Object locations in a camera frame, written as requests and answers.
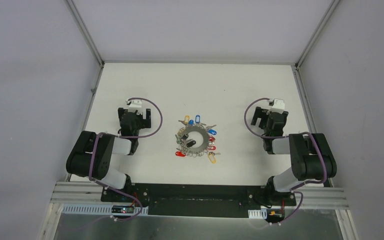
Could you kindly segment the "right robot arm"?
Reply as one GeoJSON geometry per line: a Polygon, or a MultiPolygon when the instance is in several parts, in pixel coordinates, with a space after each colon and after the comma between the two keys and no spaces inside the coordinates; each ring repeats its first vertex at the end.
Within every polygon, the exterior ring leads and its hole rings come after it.
{"type": "Polygon", "coordinates": [[[306,184],[324,184],[337,174],[337,163],[323,133],[284,134],[287,111],[276,112],[257,106],[250,124],[263,130],[263,149],[269,155],[288,155],[290,167],[271,176],[263,188],[264,200],[276,205],[293,190],[306,184]]]}

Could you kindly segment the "key with black tag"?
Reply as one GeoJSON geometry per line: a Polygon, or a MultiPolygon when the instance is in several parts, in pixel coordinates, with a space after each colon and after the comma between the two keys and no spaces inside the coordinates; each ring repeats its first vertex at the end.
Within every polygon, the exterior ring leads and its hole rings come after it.
{"type": "Polygon", "coordinates": [[[188,141],[185,145],[187,148],[192,148],[196,144],[195,140],[188,141]]]}

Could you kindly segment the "key with red tag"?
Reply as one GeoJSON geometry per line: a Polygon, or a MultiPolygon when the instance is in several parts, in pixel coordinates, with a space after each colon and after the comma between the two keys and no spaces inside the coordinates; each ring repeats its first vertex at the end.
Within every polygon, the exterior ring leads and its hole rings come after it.
{"type": "Polygon", "coordinates": [[[176,151],[176,152],[175,152],[175,155],[176,155],[177,157],[186,157],[186,156],[187,156],[185,153],[183,153],[183,152],[181,152],[181,151],[176,151]]]}

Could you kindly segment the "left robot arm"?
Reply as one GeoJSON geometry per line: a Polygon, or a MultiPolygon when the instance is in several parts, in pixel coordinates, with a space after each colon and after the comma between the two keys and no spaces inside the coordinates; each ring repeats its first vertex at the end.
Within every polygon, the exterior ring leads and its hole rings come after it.
{"type": "Polygon", "coordinates": [[[78,177],[91,178],[114,188],[113,195],[120,202],[132,198],[133,189],[130,177],[111,166],[113,155],[132,156],[139,146],[140,130],[152,126],[152,112],[147,108],[118,108],[120,129],[117,137],[101,135],[93,131],[82,131],[66,161],[66,170],[78,177]]]}

